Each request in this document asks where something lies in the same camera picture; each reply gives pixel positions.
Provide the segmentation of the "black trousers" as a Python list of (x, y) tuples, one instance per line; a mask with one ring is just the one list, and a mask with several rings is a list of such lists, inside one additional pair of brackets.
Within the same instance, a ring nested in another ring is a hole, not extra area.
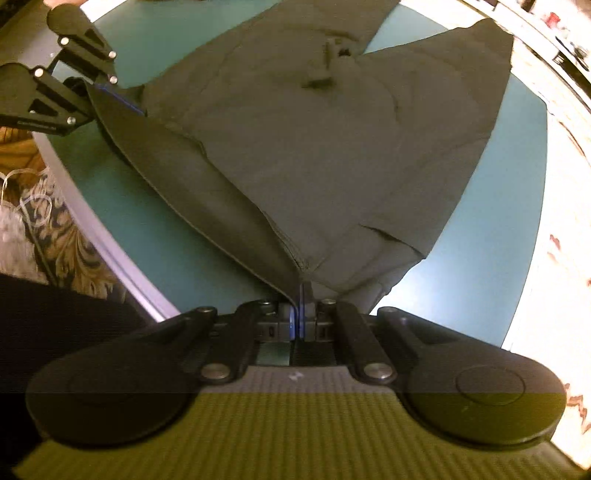
[(281, 1), (149, 82), (88, 91), (191, 227), (295, 301), (370, 311), (433, 249), (494, 130), (512, 36), (491, 19), (370, 51), (392, 1)]

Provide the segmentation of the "floral patterned rug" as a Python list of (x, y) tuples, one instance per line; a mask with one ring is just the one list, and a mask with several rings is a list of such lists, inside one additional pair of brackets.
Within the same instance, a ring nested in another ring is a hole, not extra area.
[(32, 134), (1, 129), (1, 272), (121, 303), (126, 291), (76, 226)]

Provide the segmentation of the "green table mat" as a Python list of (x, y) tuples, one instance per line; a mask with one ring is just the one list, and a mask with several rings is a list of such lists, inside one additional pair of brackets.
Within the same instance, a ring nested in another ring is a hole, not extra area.
[[(89, 1), (82, 9), (116, 52), (123, 86), (266, 8), (263, 1)], [(86, 238), (147, 316), (199, 305), (230, 312), (270, 292), (211, 247), (109, 148), (95, 124), (36, 143)], [(545, 103), (518, 77), (495, 130), (428, 258), (386, 303), (501, 345), (530, 267), (547, 163)]]

